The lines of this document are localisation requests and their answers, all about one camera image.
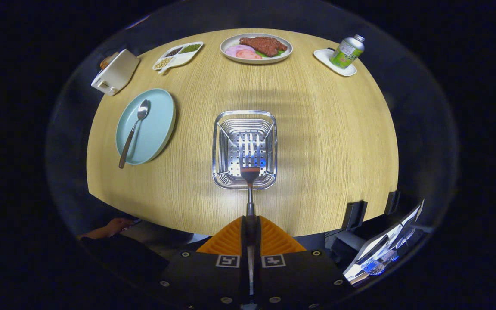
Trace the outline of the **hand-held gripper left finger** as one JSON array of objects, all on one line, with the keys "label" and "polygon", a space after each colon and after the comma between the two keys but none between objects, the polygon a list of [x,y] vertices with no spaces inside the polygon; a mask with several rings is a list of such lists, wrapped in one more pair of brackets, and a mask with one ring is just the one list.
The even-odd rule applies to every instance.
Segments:
[{"label": "hand-held gripper left finger", "polygon": [[175,307],[240,307],[248,303],[244,216],[196,251],[180,251],[158,279],[158,296]]}]

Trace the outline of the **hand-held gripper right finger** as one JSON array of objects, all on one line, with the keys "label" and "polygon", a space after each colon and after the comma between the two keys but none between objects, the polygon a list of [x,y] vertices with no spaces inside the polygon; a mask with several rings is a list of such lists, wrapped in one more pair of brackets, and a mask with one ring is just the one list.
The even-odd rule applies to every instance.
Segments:
[{"label": "hand-held gripper right finger", "polygon": [[256,221],[254,301],[262,308],[324,308],[354,288],[323,249],[305,249],[269,219]]}]

